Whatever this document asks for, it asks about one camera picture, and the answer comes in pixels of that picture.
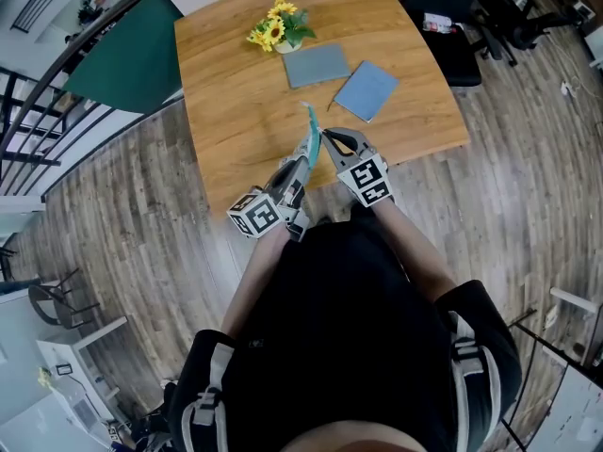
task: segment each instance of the floor plank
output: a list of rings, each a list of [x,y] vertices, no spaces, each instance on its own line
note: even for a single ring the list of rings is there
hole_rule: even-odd
[[[551,286],[603,301],[603,87],[573,29],[553,30],[517,59],[514,69],[480,61],[483,85],[455,90],[470,145],[395,166],[390,179],[457,280],[482,280],[506,320],[538,308],[528,324],[539,331]],[[597,97],[563,97],[573,75]],[[333,185],[310,191],[305,206],[313,219],[340,220],[349,203]],[[159,380],[177,375],[195,331],[220,323],[253,242],[210,217],[181,102],[75,169],[10,246],[17,278],[79,266],[82,296],[102,304],[98,323],[128,316],[90,351],[126,409],[142,413],[159,402]],[[588,318],[562,305],[543,335],[571,350],[586,343]],[[531,341],[514,334],[525,364]],[[560,375],[538,349],[515,418],[521,437],[544,416]],[[500,431],[483,449],[512,450],[508,442]]]

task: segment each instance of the desk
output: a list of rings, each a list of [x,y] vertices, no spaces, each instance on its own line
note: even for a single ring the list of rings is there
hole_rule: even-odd
[[[84,360],[80,355],[80,350],[120,327],[126,321],[127,319],[125,316],[122,316],[102,327],[100,330],[78,340],[72,339],[73,335],[68,334],[58,335],[47,340],[38,340],[38,348],[53,376],[58,378],[57,365],[65,363],[71,365],[73,372],[70,377],[82,384],[90,402],[101,418],[107,422],[122,420],[121,417],[117,416],[119,414],[118,411],[108,403],[109,400],[119,392],[119,389],[113,389],[109,393],[103,393],[95,383],[94,377],[84,363]]]
[[[290,89],[281,57],[245,41],[274,0],[220,0],[175,24],[190,132],[214,215],[262,186],[308,130],[311,103],[323,127],[364,132],[390,165],[469,141],[452,93],[397,0],[289,0],[307,8],[318,35],[303,47],[340,43],[351,70],[363,60],[400,83],[371,124],[329,103],[338,79]],[[322,150],[311,187],[336,179]]]
[[[603,389],[568,366],[529,452],[595,452],[603,443]]]

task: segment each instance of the office chair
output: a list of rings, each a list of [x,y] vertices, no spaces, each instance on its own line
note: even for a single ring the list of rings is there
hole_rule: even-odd
[[[536,47],[539,37],[547,35],[549,28],[566,25],[580,25],[580,16],[569,8],[566,14],[547,13],[536,18],[528,18],[533,8],[538,8],[534,0],[527,0],[523,9],[514,0],[478,0],[485,10],[479,12],[494,37],[509,55],[509,65],[514,67],[517,60],[509,44],[517,50],[528,50]],[[485,40],[480,40],[483,48]]]
[[[481,73],[475,52],[486,49],[486,53],[500,60],[502,55],[492,33],[478,22],[471,13],[474,0],[403,0],[401,3],[430,47],[442,73],[450,86],[474,87],[481,84]],[[463,29],[455,25],[456,33],[440,34],[423,30],[425,13],[449,17],[455,24],[470,24],[481,32],[480,45],[471,45]]]

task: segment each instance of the cable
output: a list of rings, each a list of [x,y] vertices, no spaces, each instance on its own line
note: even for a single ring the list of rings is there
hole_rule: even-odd
[[[571,76],[569,79],[569,83],[572,87],[572,90],[580,90],[583,89],[586,91],[587,94],[589,94],[591,97],[595,97],[596,99],[598,99],[599,101],[603,101],[603,97],[600,97],[598,95],[596,95],[594,92],[592,92],[590,89],[588,89],[584,83],[579,79],[578,74],[579,74],[579,70],[578,67],[576,67],[576,64],[574,63],[574,60],[569,56],[569,54],[567,54],[567,52],[565,52],[564,49],[561,48],[561,46],[554,41],[552,38],[549,37],[548,41],[550,41],[555,47],[557,47],[557,50],[559,50],[566,58],[566,60],[572,65],[572,67],[574,68],[574,72],[576,72],[575,75]],[[578,85],[576,87],[574,87],[573,81],[574,79],[576,79],[578,81]]]

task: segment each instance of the yellow flower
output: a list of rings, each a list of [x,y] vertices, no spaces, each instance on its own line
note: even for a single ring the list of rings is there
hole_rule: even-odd
[[[274,45],[284,34],[285,24],[283,24],[283,19],[274,19],[269,22],[268,28],[264,32],[263,39],[264,42]]]
[[[293,15],[298,8],[286,2],[285,0],[276,0],[274,2],[274,8],[271,8],[268,12],[268,18],[273,19],[281,15],[282,11],[287,12],[290,15]]]
[[[262,41],[261,45],[264,52],[272,52],[272,45],[270,45],[269,43]]]
[[[247,41],[250,41],[251,43],[258,43],[261,45],[264,42],[262,32],[259,32],[257,30],[252,30],[252,33],[247,38]]]

